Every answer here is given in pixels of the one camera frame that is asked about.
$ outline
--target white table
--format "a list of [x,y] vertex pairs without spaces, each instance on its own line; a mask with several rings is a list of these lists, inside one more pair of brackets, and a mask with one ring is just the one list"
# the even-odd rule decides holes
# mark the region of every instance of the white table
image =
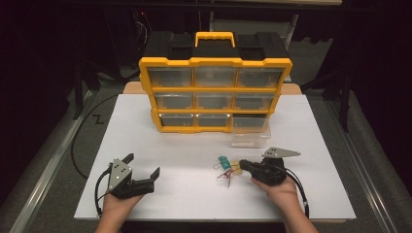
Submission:
[[[213,168],[221,155],[260,162],[269,147],[301,152],[301,156],[285,158],[285,165],[303,183],[311,219],[356,218],[305,95],[280,98],[269,120],[271,140],[262,149],[232,148],[225,133],[159,133],[150,110],[147,95],[119,96],[75,218],[97,219],[93,199],[97,178],[115,157],[123,159],[133,152],[135,159],[129,163],[133,180],[148,178],[157,167],[160,177],[154,193],[139,202],[129,220],[281,220],[265,193],[250,182],[248,172],[234,176],[227,187],[227,181],[217,179],[223,170]],[[106,188],[107,179],[100,185],[100,194]]]

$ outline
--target human arm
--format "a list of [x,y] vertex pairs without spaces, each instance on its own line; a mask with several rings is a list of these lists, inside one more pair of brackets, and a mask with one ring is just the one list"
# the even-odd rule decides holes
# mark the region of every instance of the human arm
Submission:
[[107,194],[104,197],[103,215],[95,233],[118,233],[133,207],[143,197],[144,195],[140,195],[120,200],[112,194]]
[[281,184],[274,186],[266,185],[254,178],[251,181],[265,191],[267,197],[280,210],[288,233],[318,232],[300,208],[296,185],[291,178],[287,177]]

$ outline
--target yellow organizer box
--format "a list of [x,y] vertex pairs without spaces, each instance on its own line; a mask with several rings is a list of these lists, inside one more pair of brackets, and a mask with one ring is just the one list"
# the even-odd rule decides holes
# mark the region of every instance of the yellow organizer box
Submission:
[[276,33],[153,32],[139,67],[160,132],[260,132],[292,62]]

